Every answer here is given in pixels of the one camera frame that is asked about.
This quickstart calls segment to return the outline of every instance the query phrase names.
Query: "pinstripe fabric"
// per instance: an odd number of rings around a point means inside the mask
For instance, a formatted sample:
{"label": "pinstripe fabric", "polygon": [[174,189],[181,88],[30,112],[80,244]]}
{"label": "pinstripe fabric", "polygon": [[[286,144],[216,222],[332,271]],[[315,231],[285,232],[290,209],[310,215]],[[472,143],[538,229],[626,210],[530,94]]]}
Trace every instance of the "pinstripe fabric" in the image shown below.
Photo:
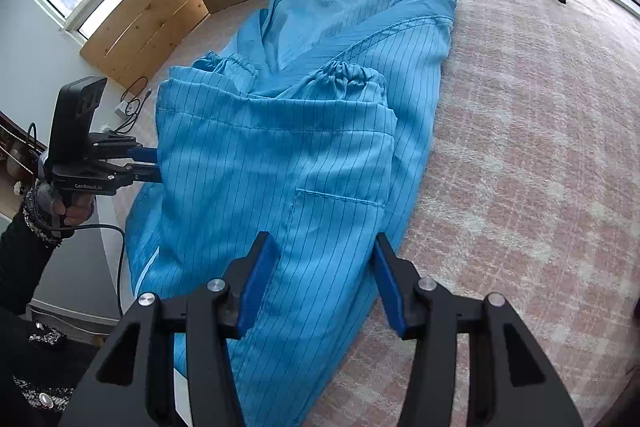
{"label": "pinstripe fabric", "polygon": [[380,230],[398,247],[410,215],[455,3],[271,0],[159,88],[164,184],[127,221],[132,283],[187,293],[274,235],[257,322],[229,343],[250,426],[299,424],[369,312],[370,248]]}

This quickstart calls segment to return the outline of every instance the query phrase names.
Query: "wooden floor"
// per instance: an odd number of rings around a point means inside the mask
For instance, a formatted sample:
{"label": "wooden floor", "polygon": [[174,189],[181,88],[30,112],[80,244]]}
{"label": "wooden floor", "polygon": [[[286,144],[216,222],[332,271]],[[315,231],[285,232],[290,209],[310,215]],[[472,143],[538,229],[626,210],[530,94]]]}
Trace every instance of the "wooden floor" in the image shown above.
{"label": "wooden floor", "polygon": [[0,162],[0,214],[12,219],[20,209],[21,196],[14,194],[15,181],[6,173],[6,162]]}

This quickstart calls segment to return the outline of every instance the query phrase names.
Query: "black sleeve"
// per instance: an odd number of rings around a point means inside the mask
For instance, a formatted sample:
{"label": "black sleeve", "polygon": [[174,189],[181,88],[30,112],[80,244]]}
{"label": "black sleeve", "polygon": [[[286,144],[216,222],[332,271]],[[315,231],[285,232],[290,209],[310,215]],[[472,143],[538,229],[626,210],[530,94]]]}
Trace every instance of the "black sleeve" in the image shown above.
{"label": "black sleeve", "polygon": [[24,313],[53,249],[29,229],[20,206],[0,237],[0,307]]}

